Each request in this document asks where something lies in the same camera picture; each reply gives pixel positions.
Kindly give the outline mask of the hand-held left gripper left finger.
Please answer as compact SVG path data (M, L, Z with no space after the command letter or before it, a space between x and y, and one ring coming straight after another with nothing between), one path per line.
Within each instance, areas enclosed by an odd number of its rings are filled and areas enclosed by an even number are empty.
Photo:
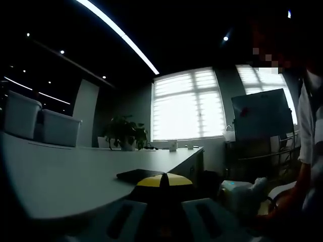
M163 181L163 173L141 180L128 196L109 205L83 232L65 236L65 241L134 241L148 201L153 192L160 194Z

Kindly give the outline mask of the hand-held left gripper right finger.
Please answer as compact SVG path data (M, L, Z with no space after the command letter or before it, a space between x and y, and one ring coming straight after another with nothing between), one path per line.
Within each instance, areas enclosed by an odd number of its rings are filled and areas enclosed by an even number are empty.
M255 241L238 219L210 198L181 203L194 241Z

